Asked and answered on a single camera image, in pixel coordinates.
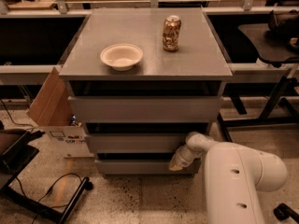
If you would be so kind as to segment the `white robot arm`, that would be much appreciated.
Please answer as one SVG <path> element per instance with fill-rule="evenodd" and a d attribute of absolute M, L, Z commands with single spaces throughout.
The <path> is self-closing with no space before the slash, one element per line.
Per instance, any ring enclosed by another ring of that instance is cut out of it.
<path fill-rule="evenodd" d="M 286 182 L 284 161 L 232 142 L 189 133 L 169 163 L 180 171 L 205 155 L 204 175 L 208 224 L 265 224 L 257 193 L 276 191 Z"/>

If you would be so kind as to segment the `white gripper with foam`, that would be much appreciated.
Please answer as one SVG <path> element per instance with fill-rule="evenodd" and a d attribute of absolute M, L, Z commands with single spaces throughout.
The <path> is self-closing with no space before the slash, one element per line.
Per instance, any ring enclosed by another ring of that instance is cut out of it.
<path fill-rule="evenodd" d="M 170 171 L 181 171 L 190 166 L 193 161 L 200 157 L 198 150 L 190 149 L 187 145 L 181 146 L 177 149 L 169 162 L 168 168 Z"/>

